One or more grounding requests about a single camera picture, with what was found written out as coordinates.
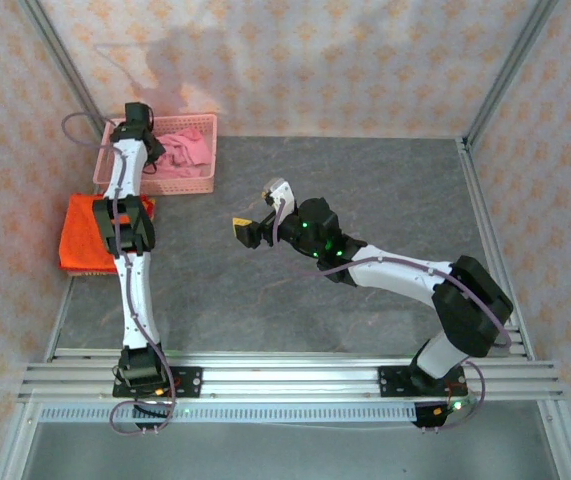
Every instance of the yellow object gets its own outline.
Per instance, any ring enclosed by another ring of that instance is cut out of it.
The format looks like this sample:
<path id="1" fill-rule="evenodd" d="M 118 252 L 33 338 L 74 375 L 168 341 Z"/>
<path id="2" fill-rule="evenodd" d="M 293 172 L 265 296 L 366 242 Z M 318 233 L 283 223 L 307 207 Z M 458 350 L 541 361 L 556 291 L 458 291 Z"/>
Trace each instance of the yellow object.
<path id="1" fill-rule="evenodd" d="M 232 228 L 234 229 L 234 236 L 236 237 L 236 227 L 246 227 L 247 225 L 251 225 L 252 221 L 247 220 L 246 218 L 238 218 L 234 217 L 232 219 Z"/>

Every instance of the metal frame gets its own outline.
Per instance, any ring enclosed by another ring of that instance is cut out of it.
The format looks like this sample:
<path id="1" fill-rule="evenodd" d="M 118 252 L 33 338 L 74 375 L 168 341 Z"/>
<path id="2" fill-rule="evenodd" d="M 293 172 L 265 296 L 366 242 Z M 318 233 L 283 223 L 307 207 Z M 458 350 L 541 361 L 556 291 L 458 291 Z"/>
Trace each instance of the metal frame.
<path id="1" fill-rule="evenodd" d="M 100 111 L 89 93 L 89 89 L 87 85 L 85 85 L 83 77 L 81 77 L 71 56 L 67 52 L 65 45 L 63 45 L 63 42 L 56 33 L 41 2 L 38 0 L 18 0 L 18 3 L 23 7 L 34 28 L 36 28 L 52 60 L 54 60 L 58 66 L 72 93 L 78 100 L 78 103 L 81 104 L 82 109 L 93 115 L 92 117 L 88 117 L 88 121 L 96 134 L 102 137 L 104 125 L 102 125 L 100 121 Z"/>
<path id="2" fill-rule="evenodd" d="M 105 423 L 114 405 L 109 403 L 45 403 L 39 417 L 40 423 Z M 148 406 L 161 413 L 164 409 Z M 114 418 L 119 423 L 156 423 L 153 417 L 127 408 L 116 410 Z M 350 403 L 191 403 L 182 402 L 174 410 L 171 423 L 401 423 L 409 428 L 416 421 L 416 408 L 402 402 Z"/>
<path id="3" fill-rule="evenodd" d="M 536 42 L 538 34 L 545 26 L 547 19 L 557 3 L 558 0 L 538 0 L 538 3 L 525 23 L 525 28 L 523 28 L 512 50 L 509 52 L 509 55 L 507 55 L 507 59 L 501 67 L 492 88 L 485 97 L 480 110 L 476 114 L 476 118 L 472 122 L 472 126 L 465 138 L 465 143 L 470 149 L 473 150 L 478 144 L 478 140 L 489 124 L 498 104 L 518 73 L 525 57 L 527 57 L 527 54 Z"/>
<path id="4" fill-rule="evenodd" d="M 509 275 L 503 263 L 499 243 L 485 205 L 478 177 L 470 156 L 487 127 L 489 120 L 503 98 L 527 53 L 542 30 L 558 0 L 539 0 L 524 30 L 519 35 L 492 89 L 485 99 L 467 137 L 458 139 L 461 164 L 469 187 L 474 213 L 479 225 L 483 247 L 492 275 L 511 298 L 514 297 Z M 48 51 L 61 70 L 65 80 L 88 112 L 99 114 L 87 86 L 75 67 L 69 53 L 49 21 L 38 0 L 19 0 Z M 96 133 L 102 134 L 102 125 L 91 121 Z M 0 479 L 21 478 L 27 461 L 37 419 L 43 402 L 90 401 L 101 405 L 114 403 L 111 398 L 111 366 L 117 359 L 115 350 L 56 349 L 73 281 L 68 283 L 58 312 L 56 328 L 49 341 L 44 364 L 28 367 L 21 387 L 20 403 L 10 425 L 10 435 L 0 456 Z M 551 362 L 534 361 L 529 336 L 517 302 L 510 319 L 510 335 L 516 345 L 505 358 L 479 360 L 487 374 L 488 400 L 528 399 L 537 401 L 545 424 L 556 468 L 562 480 L 571 479 L 571 417 L 563 400 L 563 386 Z M 383 364 L 407 365 L 409 359 L 389 357 L 363 357 L 337 354 L 203 354 L 182 356 L 168 352 L 173 363 L 192 362 L 203 366 L 205 397 L 190 400 L 202 408 L 215 408 L 224 402 L 239 405 L 258 402 L 275 402 L 295 399 L 303 403 L 336 405 L 383 405 L 379 395 L 376 367 Z M 478 388 L 478 378 L 466 371 L 470 386 Z M 408 404 L 415 398 L 401 399 Z"/>
<path id="5" fill-rule="evenodd" d="M 534 349 L 532 348 L 530 337 L 527 334 L 527 329 L 523 322 L 523 313 L 518 303 L 518 298 L 516 297 L 510 275 L 507 272 L 507 267 L 503 261 L 500 243 L 492 225 L 492 220 L 489 215 L 489 210 L 487 209 L 487 204 L 485 203 L 483 190 L 480 181 L 478 180 L 478 175 L 476 174 L 476 169 L 474 168 L 474 162 L 472 161 L 469 148 L 465 145 L 462 138 L 456 139 L 456 145 L 458 146 L 458 154 L 461 159 L 463 174 L 465 175 L 465 181 L 467 182 L 467 187 L 469 189 L 472 208 L 474 210 L 474 215 L 476 216 L 476 223 L 478 224 L 481 243 L 483 244 L 483 250 L 487 257 L 487 266 L 492 277 L 496 279 L 497 283 L 507 296 L 512 299 L 512 302 L 514 303 L 514 313 L 509 319 L 509 324 L 518 328 L 523 345 L 525 346 L 525 354 L 529 359 L 534 360 Z"/>
<path id="6" fill-rule="evenodd" d="M 409 365 L 410 358 L 364 357 L 350 354 L 168 354 L 172 366 L 203 367 L 200 398 L 192 403 L 389 402 L 380 396 L 377 367 Z M 100 357 L 71 355 L 27 368 L 19 401 L 101 402 L 112 398 L 113 366 L 118 352 Z M 563 385 L 553 362 L 523 357 L 477 359 L 486 380 L 487 400 L 547 400 L 563 398 Z M 470 388 L 480 391 L 478 374 L 465 367 Z M 437 397 L 394 398 L 416 403 Z"/>

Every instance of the black mounting plate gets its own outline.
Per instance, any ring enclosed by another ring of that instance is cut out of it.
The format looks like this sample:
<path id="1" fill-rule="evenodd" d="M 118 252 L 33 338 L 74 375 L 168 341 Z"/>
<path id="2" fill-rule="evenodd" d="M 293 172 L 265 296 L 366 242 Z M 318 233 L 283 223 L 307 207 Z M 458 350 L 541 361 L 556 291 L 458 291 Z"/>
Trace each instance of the black mounting plate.
<path id="1" fill-rule="evenodd" d="M 203 387 L 203 368 L 202 367 L 170 367 L 174 376 L 174 384 L 176 385 L 176 398 L 199 398 Z M 112 391 L 114 398 L 149 398 L 150 395 L 143 395 L 139 392 L 132 392 L 127 385 L 120 383 L 118 380 L 114 382 L 114 390 Z M 167 394 L 152 398 L 169 397 Z"/>
<path id="2" fill-rule="evenodd" d="M 431 389 L 418 389 L 409 381 L 409 376 L 409 365 L 378 367 L 381 397 L 466 397 L 468 394 L 463 367 L 451 369 Z M 452 387 L 451 395 L 448 385 Z"/>

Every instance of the pink cloth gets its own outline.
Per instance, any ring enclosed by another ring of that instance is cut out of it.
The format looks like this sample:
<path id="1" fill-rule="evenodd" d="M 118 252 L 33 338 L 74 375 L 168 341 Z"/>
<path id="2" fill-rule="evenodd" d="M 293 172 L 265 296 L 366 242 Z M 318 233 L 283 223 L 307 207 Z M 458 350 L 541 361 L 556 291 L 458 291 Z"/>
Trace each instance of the pink cloth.
<path id="1" fill-rule="evenodd" d="M 199 165 L 212 163 L 212 154 L 201 132 L 194 127 L 178 133 L 158 137 L 165 153 L 156 161 L 156 173 L 152 167 L 145 169 L 154 178 L 193 178 L 202 176 Z"/>

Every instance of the patterned wallpaper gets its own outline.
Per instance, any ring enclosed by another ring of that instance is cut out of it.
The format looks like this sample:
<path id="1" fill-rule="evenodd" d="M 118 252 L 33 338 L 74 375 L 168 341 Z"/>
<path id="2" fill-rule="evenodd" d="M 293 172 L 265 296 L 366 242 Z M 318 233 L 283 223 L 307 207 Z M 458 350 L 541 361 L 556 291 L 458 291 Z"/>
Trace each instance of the patterned wallpaper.
<path id="1" fill-rule="evenodd" d="M 94 154 L 79 152 L 58 127 L 74 110 L 18 2 L 0 0 L 0 445 L 24 364 L 42 359 L 61 299 L 67 198 L 91 184 Z M 80 122 L 73 130 L 91 135 Z"/>
<path id="2" fill-rule="evenodd" d="M 474 152 L 535 350 L 571 398 L 571 1 L 561 0 Z"/>
<path id="3" fill-rule="evenodd" d="M 466 133 L 535 0 L 44 0 L 99 108 L 224 135 Z"/>

